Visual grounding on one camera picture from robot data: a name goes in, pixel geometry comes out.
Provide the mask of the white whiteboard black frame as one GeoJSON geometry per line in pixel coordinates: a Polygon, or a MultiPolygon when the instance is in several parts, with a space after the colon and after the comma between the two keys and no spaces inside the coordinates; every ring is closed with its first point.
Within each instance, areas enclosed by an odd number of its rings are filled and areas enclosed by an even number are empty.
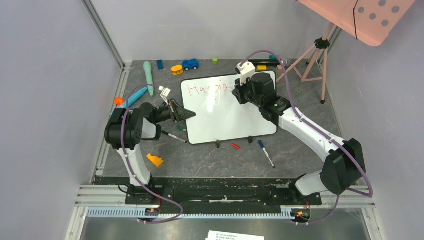
{"type": "Polygon", "coordinates": [[[251,103],[239,104],[232,94],[236,74],[185,79],[180,83],[183,108],[196,115],[186,120],[192,145],[272,135],[277,126],[251,103]]]}

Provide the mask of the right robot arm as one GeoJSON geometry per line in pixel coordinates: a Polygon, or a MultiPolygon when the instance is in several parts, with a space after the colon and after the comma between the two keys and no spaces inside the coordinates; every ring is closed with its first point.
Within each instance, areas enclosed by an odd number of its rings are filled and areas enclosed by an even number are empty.
{"type": "Polygon", "coordinates": [[[302,204],[324,191],[339,196],[366,174],[361,143],[331,134],[307,118],[277,94],[269,73],[255,73],[246,82],[236,79],[232,94],[239,104],[257,107],[265,120],[297,137],[323,161],[322,170],[304,174],[290,185],[288,196],[293,203],[302,204]]]}

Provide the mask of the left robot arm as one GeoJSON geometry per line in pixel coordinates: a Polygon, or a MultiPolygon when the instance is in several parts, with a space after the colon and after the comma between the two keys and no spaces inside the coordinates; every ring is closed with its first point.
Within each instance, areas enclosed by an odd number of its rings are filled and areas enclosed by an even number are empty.
{"type": "Polygon", "coordinates": [[[157,141],[165,132],[161,122],[172,120],[175,123],[195,117],[194,111],[185,109],[175,99],[170,99],[161,107],[145,102],[139,107],[116,108],[104,131],[104,139],[121,156],[129,174],[130,185],[126,192],[131,200],[151,204],[160,197],[153,186],[152,174],[147,169],[140,143],[157,141]]]}

